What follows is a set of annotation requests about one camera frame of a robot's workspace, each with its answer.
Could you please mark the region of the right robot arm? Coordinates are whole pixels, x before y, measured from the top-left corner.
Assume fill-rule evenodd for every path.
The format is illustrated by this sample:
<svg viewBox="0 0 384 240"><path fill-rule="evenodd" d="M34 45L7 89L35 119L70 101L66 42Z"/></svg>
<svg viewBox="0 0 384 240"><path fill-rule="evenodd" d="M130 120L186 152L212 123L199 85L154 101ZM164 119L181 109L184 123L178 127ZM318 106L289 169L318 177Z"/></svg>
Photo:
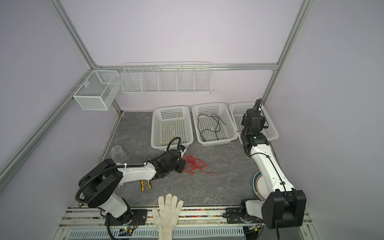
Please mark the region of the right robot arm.
<svg viewBox="0 0 384 240"><path fill-rule="evenodd" d="M255 103L230 105L230 113L238 128L245 154L252 158L259 172L253 179L256 199L242 200L240 218L251 223L258 218L268 229L300 227L304 223L307 198L287 179L276 160L271 141L278 131L264 107L262 99Z"/></svg>

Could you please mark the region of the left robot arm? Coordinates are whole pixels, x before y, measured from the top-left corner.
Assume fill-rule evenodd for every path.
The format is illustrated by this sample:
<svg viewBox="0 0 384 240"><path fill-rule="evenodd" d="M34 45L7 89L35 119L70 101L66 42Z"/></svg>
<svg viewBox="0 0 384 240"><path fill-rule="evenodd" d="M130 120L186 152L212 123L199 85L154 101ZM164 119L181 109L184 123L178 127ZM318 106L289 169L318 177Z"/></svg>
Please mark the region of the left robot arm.
<svg viewBox="0 0 384 240"><path fill-rule="evenodd" d="M112 159L102 161L79 180L76 202L107 212L107 219L128 223L133 217L131 207L115 194L115 189L128 182L163 179L173 171L182 173L187 148L181 141L180 137L173 138L161 155L142 164L117 164Z"/></svg>

